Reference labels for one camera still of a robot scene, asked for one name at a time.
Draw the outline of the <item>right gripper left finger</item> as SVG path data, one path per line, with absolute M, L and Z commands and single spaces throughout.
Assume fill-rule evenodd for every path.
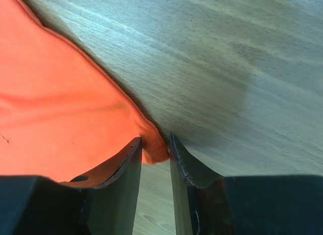
M 142 139 L 63 185 L 85 192 L 79 221 L 61 234 L 132 234 L 141 176 Z

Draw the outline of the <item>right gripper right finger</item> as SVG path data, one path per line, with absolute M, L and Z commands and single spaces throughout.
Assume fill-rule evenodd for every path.
M 170 170 L 177 234 L 234 234 L 223 176 L 170 134 Z

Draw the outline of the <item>orange t shirt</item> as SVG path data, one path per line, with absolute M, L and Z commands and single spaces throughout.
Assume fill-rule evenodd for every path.
M 82 50 L 22 0 L 1 0 L 1 174 L 68 181 L 143 141 L 169 158 L 157 128 Z

